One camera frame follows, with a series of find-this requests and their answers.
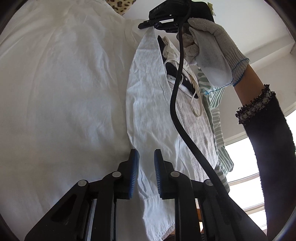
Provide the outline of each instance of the gloved hand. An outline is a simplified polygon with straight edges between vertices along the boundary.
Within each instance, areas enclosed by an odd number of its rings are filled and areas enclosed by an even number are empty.
[[[235,86],[250,60],[222,26],[202,18],[190,18],[188,23],[190,27],[182,35],[186,61],[198,65],[213,86]]]

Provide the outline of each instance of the sleeve cuff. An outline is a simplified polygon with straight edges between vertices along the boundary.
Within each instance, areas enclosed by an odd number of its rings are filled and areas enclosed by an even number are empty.
[[[271,91],[269,85],[264,85],[261,94],[255,98],[251,104],[240,107],[235,116],[239,119],[239,124],[246,124],[257,113],[265,109],[270,100],[275,97],[274,91]]]

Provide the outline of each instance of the black sleeve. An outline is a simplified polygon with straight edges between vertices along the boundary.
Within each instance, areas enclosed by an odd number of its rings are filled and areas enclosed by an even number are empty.
[[[292,133],[269,85],[236,114],[257,158],[265,200],[267,236],[280,232],[296,205],[296,157]],[[296,240],[296,227],[285,240]]]

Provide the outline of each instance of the black cable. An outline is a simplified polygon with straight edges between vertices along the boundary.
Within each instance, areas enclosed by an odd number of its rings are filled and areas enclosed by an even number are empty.
[[[215,187],[219,197],[221,198],[222,204],[229,214],[229,219],[231,222],[232,229],[234,231],[234,235],[237,241],[243,241],[243,237],[241,235],[241,232],[238,227],[238,223],[236,222],[236,211],[233,208],[232,204],[230,203],[230,197],[223,186],[221,180],[219,179],[218,175],[212,168],[212,166],[209,164],[207,159],[204,157],[204,155],[201,153],[201,151],[198,149],[198,147],[195,145],[195,143],[192,141],[190,136],[187,134],[187,132],[184,130],[183,126],[181,125],[177,113],[176,113],[176,99],[177,99],[177,94],[178,94],[178,89],[181,81],[181,75],[183,71],[183,65],[184,65],[184,49],[183,49],[183,37],[182,37],[182,26],[187,21],[190,13],[191,13],[191,0],[188,0],[188,13],[187,15],[182,19],[182,21],[179,23],[178,27],[178,34],[179,34],[179,44],[180,44],[180,61],[179,61],[179,68],[178,68],[178,73],[176,76],[172,96],[170,99],[170,115],[172,118],[172,121],[175,125],[175,128],[185,144],[188,146],[192,154],[195,156],[199,164],[202,166],[202,168],[205,170],[206,174],[210,178],[210,180],[213,183],[213,186]]]

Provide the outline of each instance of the black device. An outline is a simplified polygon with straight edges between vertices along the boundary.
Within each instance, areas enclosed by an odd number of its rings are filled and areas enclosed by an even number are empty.
[[[190,1],[189,4],[191,5],[191,12],[188,18],[204,18],[214,22],[212,12],[205,2]],[[179,24],[186,16],[188,9],[184,0],[166,0],[149,12],[149,20],[140,23],[138,28],[144,29],[153,26],[167,33],[177,33]],[[161,21],[170,19],[173,21],[161,23]]]
[[[116,240],[116,200],[130,199],[136,183],[139,153],[102,180],[77,182],[30,230],[25,241]]]

